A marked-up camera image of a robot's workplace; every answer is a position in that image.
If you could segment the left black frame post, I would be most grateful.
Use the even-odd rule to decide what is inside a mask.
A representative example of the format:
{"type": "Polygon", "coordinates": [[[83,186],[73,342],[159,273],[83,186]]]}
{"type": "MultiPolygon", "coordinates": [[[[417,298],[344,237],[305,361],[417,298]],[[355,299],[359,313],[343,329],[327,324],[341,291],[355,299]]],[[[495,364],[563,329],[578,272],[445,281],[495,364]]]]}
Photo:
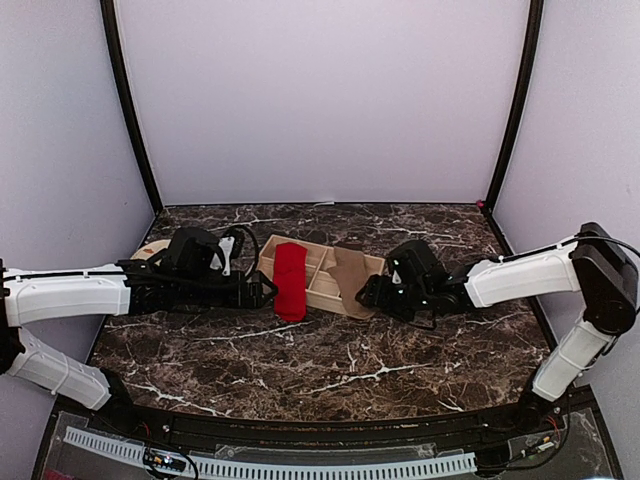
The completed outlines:
{"type": "Polygon", "coordinates": [[[164,205],[152,171],[134,105],[116,15],[116,3],[113,0],[100,0],[99,4],[112,74],[126,131],[147,198],[154,215],[157,216],[163,211],[164,205]]]}

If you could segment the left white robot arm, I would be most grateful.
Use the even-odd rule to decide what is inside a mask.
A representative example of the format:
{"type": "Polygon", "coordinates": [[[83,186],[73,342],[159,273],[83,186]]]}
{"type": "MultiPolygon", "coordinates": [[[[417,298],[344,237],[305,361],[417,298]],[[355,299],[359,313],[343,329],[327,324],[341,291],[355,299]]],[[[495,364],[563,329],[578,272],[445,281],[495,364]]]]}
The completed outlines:
{"type": "Polygon", "coordinates": [[[263,273],[207,265],[180,269],[152,257],[84,270],[1,272],[1,371],[66,397],[120,436],[141,427],[140,412],[119,375],[68,357],[26,326],[56,318],[140,316],[189,305],[259,309],[278,294],[263,273]]]}

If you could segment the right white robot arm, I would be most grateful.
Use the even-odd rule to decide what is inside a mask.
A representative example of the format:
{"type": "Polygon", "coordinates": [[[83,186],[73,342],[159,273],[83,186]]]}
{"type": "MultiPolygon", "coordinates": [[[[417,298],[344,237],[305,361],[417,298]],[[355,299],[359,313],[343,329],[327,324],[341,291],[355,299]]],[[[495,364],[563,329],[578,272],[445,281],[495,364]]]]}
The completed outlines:
{"type": "Polygon", "coordinates": [[[638,250],[611,237],[596,222],[537,250],[483,259],[447,271],[428,244],[411,240],[386,259],[388,272],[372,275],[355,299],[362,306],[410,323],[420,311],[434,317],[489,308],[559,292],[579,292],[584,308],[572,329],[527,380],[510,424],[521,434],[545,422],[573,381],[639,314],[638,250]]]}

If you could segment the left circuit board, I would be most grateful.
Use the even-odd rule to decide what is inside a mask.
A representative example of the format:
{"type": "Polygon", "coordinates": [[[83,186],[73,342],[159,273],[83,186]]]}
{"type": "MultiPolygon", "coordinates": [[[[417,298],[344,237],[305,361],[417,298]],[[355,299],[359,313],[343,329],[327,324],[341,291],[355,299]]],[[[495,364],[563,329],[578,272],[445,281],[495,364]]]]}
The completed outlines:
{"type": "Polygon", "coordinates": [[[146,467],[156,471],[183,472],[187,466],[180,455],[153,448],[143,452],[142,462],[146,467]]]}

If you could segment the wooden compartment tray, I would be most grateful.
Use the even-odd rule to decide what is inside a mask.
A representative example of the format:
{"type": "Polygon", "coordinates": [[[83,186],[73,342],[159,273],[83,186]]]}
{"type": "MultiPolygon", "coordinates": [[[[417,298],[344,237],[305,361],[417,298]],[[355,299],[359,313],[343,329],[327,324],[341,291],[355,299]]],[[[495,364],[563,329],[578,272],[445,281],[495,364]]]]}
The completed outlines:
{"type": "Polygon", "coordinates": [[[301,245],[307,250],[306,314],[309,308],[315,308],[347,316],[337,283],[327,271],[335,265],[335,247],[273,235],[260,252],[258,269],[273,281],[276,246],[287,242],[301,245]]]}

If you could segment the round wooden plate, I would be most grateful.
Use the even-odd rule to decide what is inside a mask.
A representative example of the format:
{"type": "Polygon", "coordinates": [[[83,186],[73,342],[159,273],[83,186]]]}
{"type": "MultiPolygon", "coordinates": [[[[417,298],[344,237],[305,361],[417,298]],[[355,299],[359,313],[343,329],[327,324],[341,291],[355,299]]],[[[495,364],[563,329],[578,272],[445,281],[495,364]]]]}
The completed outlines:
{"type": "Polygon", "coordinates": [[[148,260],[153,255],[166,249],[170,244],[169,239],[162,239],[148,243],[140,247],[131,257],[131,260],[148,260]]]}

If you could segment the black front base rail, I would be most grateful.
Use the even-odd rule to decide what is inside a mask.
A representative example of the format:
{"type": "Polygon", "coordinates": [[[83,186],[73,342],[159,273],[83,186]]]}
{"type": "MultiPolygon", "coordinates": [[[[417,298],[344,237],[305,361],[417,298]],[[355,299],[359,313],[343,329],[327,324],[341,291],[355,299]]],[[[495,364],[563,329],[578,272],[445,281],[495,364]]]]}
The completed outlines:
{"type": "MultiPolygon", "coordinates": [[[[582,386],[569,392],[567,400],[560,401],[561,414],[557,418],[558,429],[570,424],[570,451],[584,448],[595,452],[608,452],[611,439],[595,396],[590,386],[582,386]]],[[[222,444],[262,446],[268,448],[347,449],[391,448],[418,443],[435,442],[438,448],[489,449],[506,444],[508,440],[525,436],[533,438],[552,424],[544,420],[535,429],[522,433],[511,422],[517,413],[517,404],[501,405],[470,412],[458,412],[427,417],[360,422],[283,422],[214,417],[187,414],[134,405],[137,418],[150,428],[151,440],[176,448],[208,451],[222,444]]],[[[88,410],[68,399],[56,400],[41,440],[37,461],[45,461],[54,446],[60,446],[63,413],[79,416],[80,424],[98,430],[98,433],[114,433],[105,421],[93,418],[88,410]]]]}

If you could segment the circuit board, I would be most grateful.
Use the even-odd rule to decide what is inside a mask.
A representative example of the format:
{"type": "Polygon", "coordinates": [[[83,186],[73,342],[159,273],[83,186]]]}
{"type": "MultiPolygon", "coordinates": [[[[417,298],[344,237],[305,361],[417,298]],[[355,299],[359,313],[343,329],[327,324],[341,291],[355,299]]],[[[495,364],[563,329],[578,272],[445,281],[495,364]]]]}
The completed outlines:
{"type": "Polygon", "coordinates": [[[153,448],[143,452],[142,462],[146,467],[156,471],[183,472],[187,466],[180,455],[153,448]]]}
{"type": "Polygon", "coordinates": [[[520,451],[520,456],[522,458],[534,456],[555,447],[556,447],[556,442],[552,439],[552,437],[545,436],[538,439],[532,445],[526,446],[524,449],[522,449],[520,451]]]}

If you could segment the black frame post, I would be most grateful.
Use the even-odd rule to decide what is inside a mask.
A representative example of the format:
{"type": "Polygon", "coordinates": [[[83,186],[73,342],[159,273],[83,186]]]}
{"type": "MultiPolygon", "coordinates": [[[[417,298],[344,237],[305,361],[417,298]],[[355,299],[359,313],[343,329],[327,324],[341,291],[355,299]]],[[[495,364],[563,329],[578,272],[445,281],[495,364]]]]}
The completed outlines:
{"type": "Polygon", "coordinates": [[[484,206],[488,212],[493,212],[495,210],[515,148],[535,64],[543,11],[543,0],[531,0],[529,2],[523,48],[520,56],[509,115],[494,172],[484,200],[484,206]]]}
{"type": "Polygon", "coordinates": [[[163,211],[164,205],[152,171],[134,105],[116,15],[116,3],[113,0],[100,0],[99,4],[112,74],[126,131],[147,198],[154,215],[157,216],[163,211]]]}

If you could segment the right circuit board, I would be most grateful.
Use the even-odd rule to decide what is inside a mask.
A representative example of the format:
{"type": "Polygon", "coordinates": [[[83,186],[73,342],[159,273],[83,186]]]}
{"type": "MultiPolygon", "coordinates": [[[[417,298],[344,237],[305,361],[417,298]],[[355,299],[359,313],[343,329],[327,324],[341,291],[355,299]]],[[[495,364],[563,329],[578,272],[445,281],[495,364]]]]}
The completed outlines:
{"type": "Polygon", "coordinates": [[[532,445],[526,446],[524,449],[522,449],[520,451],[520,456],[522,458],[534,456],[555,447],[556,447],[556,442],[552,439],[552,437],[545,436],[538,439],[532,445]]]}

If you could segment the right black frame post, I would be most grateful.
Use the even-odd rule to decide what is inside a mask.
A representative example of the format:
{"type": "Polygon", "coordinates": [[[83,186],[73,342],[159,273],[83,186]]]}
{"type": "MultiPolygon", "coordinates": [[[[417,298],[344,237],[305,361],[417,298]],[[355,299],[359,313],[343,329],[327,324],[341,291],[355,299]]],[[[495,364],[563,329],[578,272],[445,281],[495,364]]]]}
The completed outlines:
{"type": "Polygon", "coordinates": [[[509,115],[494,172],[484,200],[484,206],[488,212],[493,212],[495,210],[515,148],[535,64],[543,11],[543,0],[531,0],[529,2],[523,48],[520,56],[509,115]]]}

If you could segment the beige ribbed sock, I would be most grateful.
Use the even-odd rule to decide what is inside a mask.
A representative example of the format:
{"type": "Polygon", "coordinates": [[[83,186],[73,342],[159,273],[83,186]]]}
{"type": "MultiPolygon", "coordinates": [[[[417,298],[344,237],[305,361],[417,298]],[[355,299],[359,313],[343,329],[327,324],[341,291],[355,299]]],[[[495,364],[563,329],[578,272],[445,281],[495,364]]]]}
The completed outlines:
{"type": "Polygon", "coordinates": [[[339,246],[334,248],[334,256],[335,265],[327,271],[337,283],[346,315],[358,320],[370,319],[375,311],[359,303],[356,296],[371,275],[384,271],[384,260],[339,246]]]}

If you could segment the red sock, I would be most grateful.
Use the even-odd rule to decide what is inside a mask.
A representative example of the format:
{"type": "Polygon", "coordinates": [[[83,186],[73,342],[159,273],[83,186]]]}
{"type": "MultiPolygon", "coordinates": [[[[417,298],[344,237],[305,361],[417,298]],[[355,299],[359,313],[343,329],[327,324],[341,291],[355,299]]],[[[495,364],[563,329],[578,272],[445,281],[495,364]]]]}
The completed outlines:
{"type": "Polygon", "coordinates": [[[304,247],[292,242],[276,246],[274,311],[286,322],[300,322],[306,315],[306,255],[304,247]]]}

